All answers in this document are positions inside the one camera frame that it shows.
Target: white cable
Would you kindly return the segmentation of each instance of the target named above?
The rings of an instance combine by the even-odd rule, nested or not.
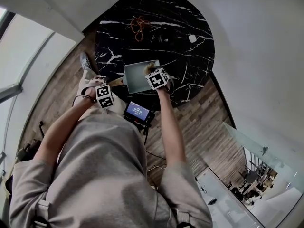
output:
[[[154,166],[152,169],[147,170],[147,171],[152,171],[152,170],[155,169],[156,167],[161,168],[162,170],[166,169],[166,168],[162,168],[162,167],[160,167],[160,166],[157,165],[157,166]]]

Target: person's right hand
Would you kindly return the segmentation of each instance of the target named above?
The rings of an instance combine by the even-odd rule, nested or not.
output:
[[[169,94],[169,90],[170,90],[170,86],[171,86],[171,80],[168,81],[168,83],[167,83],[166,86],[167,86],[168,90],[167,90],[166,87],[164,87],[164,86],[163,86],[163,87],[160,87],[160,88],[158,88],[158,89],[156,89],[158,95],[159,95],[159,94],[163,94],[163,93]]]

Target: cable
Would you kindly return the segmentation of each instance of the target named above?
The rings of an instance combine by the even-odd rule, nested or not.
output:
[[[147,138],[148,138],[149,127],[147,126],[143,132],[146,133],[146,139],[144,140],[144,143],[143,143],[144,145],[146,145]]]
[[[199,190],[206,194],[207,191],[204,189],[205,185],[202,187],[201,184],[199,183],[199,180],[197,180],[197,178],[195,178],[195,181],[199,184]]]
[[[148,178],[150,178],[151,182],[153,182],[153,186],[156,188],[157,190],[157,186],[156,186],[156,183],[154,182],[154,180],[151,178],[151,176],[149,175],[149,173],[147,172],[147,176]]]
[[[148,154],[151,154],[151,155],[153,155],[153,156],[155,156],[155,157],[157,157],[157,158],[160,158],[160,159],[163,159],[163,160],[165,160],[165,161],[166,161],[166,159],[165,159],[165,158],[163,158],[163,157],[161,157],[161,156],[158,156],[158,155],[152,154],[152,153],[150,153],[150,152],[149,152],[149,151],[147,151],[147,150],[146,150],[146,152],[147,152]]]
[[[155,168],[160,168],[160,169],[162,169],[162,170],[164,170],[164,169],[166,169],[166,168],[162,168],[162,167],[160,167],[160,166],[154,166],[152,169],[149,169],[149,170],[147,170],[147,171],[152,171],[153,169],[155,169]]]

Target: wooden floor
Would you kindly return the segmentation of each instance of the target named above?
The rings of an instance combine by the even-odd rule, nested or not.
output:
[[[29,118],[21,139],[21,147],[31,143],[33,139],[41,139],[38,128],[39,121],[44,122],[44,131],[71,107],[78,89],[78,82],[83,70],[80,68],[79,55],[82,51],[89,54],[94,62],[95,32],[88,33],[86,38],[65,59],[51,78],[46,89],[39,98]],[[211,79],[201,92],[181,107],[175,109],[186,144],[186,154],[198,176],[209,166],[227,185],[242,182],[241,176],[245,167],[243,149],[234,142],[222,122],[230,124],[227,111],[219,93]],[[147,151],[164,158],[160,114],[157,113],[149,131],[146,144]],[[165,167],[166,161],[147,154],[148,169],[154,166]],[[163,170],[155,168],[148,172],[149,182],[158,185]]]

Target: gray sneaker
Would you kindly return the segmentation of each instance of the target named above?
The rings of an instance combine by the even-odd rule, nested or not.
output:
[[[92,69],[91,64],[90,64],[90,60],[89,60],[89,56],[85,52],[82,52],[80,54],[80,66],[82,67],[83,70],[85,70],[87,67]]]

